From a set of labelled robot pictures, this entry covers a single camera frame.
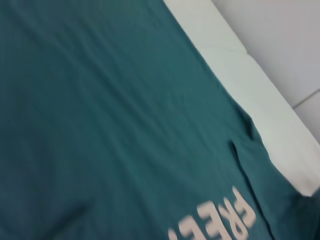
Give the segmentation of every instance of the white tile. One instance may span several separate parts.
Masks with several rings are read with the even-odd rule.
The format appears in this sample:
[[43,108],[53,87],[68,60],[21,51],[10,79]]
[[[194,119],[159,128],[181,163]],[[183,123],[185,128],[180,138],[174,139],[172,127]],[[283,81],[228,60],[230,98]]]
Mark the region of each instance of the white tile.
[[320,91],[299,105],[295,112],[320,143]]

